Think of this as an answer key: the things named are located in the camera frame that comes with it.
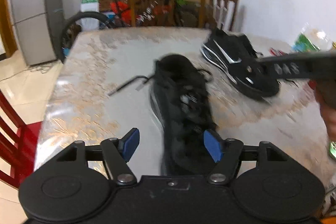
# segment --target tiled floor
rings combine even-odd
[[[43,120],[46,104],[62,68],[55,64],[48,72],[27,70],[19,51],[0,61],[0,89],[25,123]],[[0,116],[16,131],[0,109]],[[0,159],[0,170],[9,174],[10,167]],[[0,223],[20,224],[26,219],[17,197],[17,190],[0,182]]]

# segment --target black sneaker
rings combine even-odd
[[[221,69],[228,77],[231,84],[244,95],[260,100],[263,97],[275,96],[279,92],[279,83],[275,79],[267,79],[258,75],[245,77],[235,75],[231,70],[232,64],[241,63],[240,48],[245,48],[247,54],[257,58],[257,52],[253,49],[247,36],[227,35],[222,30],[215,30],[209,40],[203,44],[201,53],[211,64]]]
[[[164,131],[163,175],[207,175],[215,167],[203,140],[216,125],[201,71],[182,55],[156,62],[150,100]]]

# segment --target hand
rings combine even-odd
[[[327,127],[327,134],[331,141],[336,141],[336,109],[327,105],[324,101],[322,94],[315,90],[316,101],[320,104],[321,117]]]

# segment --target red chair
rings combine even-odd
[[[15,133],[0,117],[0,127],[14,141],[0,133],[0,157],[11,165],[10,176],[0,170],[0,181],[19,188],[34,170],[37,140],[42,122],[25,124],[0,91],[0,107],[17,127]]]

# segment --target silver refrigerator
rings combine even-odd
[[[20,49],[27,65],[55,60],[64,21],[62,0],[9,0]]]

